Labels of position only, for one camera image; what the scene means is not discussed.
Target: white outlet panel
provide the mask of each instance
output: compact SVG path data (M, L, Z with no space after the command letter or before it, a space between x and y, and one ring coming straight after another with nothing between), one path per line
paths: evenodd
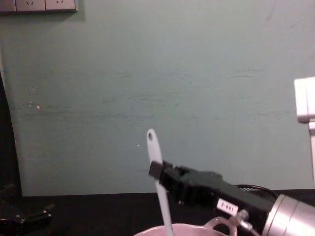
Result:
M45 0L15 0L16 11L33 12L45 11Z
M0 0L0 13L16 11L15 0Z
M46 10L77 11L77 2L76 0L46 0Z

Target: black cable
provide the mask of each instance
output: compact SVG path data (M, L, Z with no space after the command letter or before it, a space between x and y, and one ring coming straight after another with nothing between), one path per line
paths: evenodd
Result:
M248 189L248 191L252 191L252 192L259 191L259 192L267 193L274 200L278 198L278 194L275 191L272 191L262 186L251 185L251 184L237 184L235 185L235 187L241 188L243 190Z

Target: silver cylinder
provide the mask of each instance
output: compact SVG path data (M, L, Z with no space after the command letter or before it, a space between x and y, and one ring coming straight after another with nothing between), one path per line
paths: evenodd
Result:
M268 215L262 236L315 236L315 207L280 195Z

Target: white device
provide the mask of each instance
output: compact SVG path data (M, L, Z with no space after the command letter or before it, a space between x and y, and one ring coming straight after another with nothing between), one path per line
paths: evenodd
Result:
M297 119L309 125L315 181L315 77L296 79L294 87Z

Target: cable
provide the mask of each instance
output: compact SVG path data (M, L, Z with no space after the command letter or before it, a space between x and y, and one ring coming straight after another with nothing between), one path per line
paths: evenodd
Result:
M251 184L237 184L235 185L235 187L237 188L241 188L243 190L245 189L249 189L249 191L261 191L261 192L264 192L264 193L268 193L269 196L271 196L274 200L276 200L278 198L278 194L275 193L274 191L268 189L268 188L265 188L265 187L261 187L261 186L257 186L257 185L251 185Z
M247 221L248 218L248 212L243 209L240 210L236 215L231 216L229 218L229 222L231 225L240 227L254 236L260 236L260 234L252 227L252 224Z

